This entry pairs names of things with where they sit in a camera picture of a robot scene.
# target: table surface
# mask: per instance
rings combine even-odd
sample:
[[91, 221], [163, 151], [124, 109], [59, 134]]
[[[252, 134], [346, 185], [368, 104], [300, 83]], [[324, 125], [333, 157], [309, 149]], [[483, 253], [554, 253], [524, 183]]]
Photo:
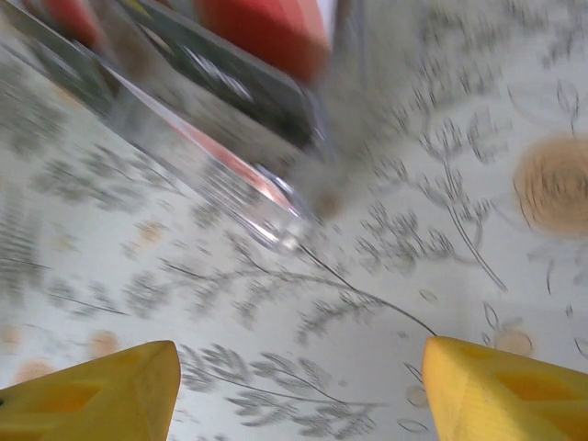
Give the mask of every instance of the table surface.
[[0, 387], [170, 339], [170, 440], [422, 440], [432, 335], [588, 371], [588, 242], [531, 228], [513, 189], [535, 142], [588, 130], [588, 1], [367, 11], [389, 26], [340, 96], [369, 103], [354, 167], [296, 256], [3, 55]]

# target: floral tablecloth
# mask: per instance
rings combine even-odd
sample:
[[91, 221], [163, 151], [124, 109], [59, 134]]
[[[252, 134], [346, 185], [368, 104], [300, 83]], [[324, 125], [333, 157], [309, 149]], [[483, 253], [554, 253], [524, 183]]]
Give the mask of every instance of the floral tablecloth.
[[588, 1], [405, 3], [368, 2], [388, 21], [341, 207], [293, 256], [4, 53], [0, 387], [171, 339], [170, 440], [421, 440], [432, 335], [588, 371], [588, 242], [528, 222], [566, 176], [526, 212], [513, 186], [533, 144], [588, 131]]

